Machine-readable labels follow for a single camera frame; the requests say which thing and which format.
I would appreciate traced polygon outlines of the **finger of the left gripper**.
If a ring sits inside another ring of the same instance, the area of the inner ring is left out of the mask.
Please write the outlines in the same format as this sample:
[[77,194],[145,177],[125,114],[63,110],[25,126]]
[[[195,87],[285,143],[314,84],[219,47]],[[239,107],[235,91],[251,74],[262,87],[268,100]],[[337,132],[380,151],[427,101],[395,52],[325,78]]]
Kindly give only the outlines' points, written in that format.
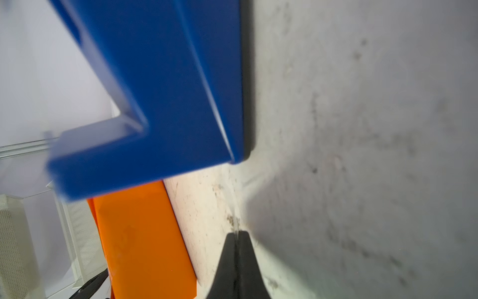
[[103,272],[88,280],[70,297],[70,299],[91,299],[103,285],[108,276],[108,270],[105,269]]

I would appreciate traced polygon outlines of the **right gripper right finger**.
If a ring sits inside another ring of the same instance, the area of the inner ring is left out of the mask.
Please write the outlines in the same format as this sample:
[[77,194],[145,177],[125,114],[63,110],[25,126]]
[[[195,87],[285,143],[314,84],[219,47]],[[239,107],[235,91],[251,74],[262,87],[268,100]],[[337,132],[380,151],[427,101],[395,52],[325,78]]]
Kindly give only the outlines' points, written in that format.
[[270,299],[249,233],[236,234],[236,298]]

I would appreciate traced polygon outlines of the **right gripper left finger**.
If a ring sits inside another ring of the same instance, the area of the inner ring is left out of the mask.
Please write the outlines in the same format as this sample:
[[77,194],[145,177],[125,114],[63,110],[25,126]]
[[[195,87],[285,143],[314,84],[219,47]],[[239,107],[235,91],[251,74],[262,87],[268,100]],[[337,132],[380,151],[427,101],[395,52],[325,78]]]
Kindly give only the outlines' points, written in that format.
[[206,299],[237,299],[237,237],[227,234],[217,271]]

